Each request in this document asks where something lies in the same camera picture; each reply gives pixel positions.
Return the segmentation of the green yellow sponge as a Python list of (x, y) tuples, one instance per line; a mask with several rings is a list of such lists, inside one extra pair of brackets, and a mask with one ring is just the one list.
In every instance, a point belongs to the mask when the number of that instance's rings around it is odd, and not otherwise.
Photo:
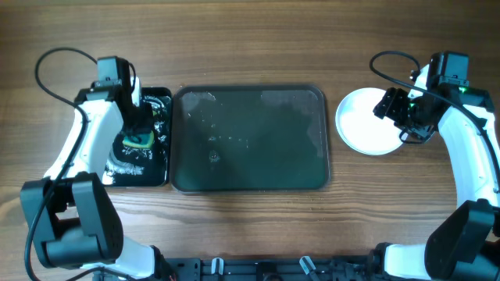
[(136, 135), (125, 136), (122, 140), (122, 144), (125, 147), (137, 148), (137, 149), (150, 149), (154, 143), (155, 134), (153, 131), (149, 133), (140, 133)]

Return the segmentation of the white plate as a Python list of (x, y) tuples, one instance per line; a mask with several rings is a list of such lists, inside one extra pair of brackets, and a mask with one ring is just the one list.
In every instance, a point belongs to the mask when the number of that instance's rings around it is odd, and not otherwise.
[(394, 122), (373, 113), (386, 91), (365, 87), (343, 98), (335, 114), (335, 125), (341, 139), (353, 150), (365, 155), (386, 155), (403, 145), (402, 132)]

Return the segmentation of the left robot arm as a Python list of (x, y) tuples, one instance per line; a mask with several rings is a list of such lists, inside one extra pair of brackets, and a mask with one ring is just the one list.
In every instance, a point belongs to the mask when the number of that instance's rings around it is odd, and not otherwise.
[(76, 270), (102, 280), (174, 280), (154, 246), (125, 236), (107, 187), (166, 182), (170, 93), (141, 86), (134, 66), (111, 56), (95, 60), (98, 77), (71, 102), (75, 118), (58, 158), (26, 182), (20, 201), (29, 230), (23, 261)]

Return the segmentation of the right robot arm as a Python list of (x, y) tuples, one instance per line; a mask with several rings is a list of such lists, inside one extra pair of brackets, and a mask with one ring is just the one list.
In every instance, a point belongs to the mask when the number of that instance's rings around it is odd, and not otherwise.
[(499, 242), (499, 146), (495, 108), (486, 90), (467, 79), (469, 58), (458, 52), (431, 56), (423, 86), (398, 80), (374, 107), (413, 144), (439, 133), (448, 149), (458, 208), (425, 244), (379, 244), (371, 269), (387, 280), (497, 280)]

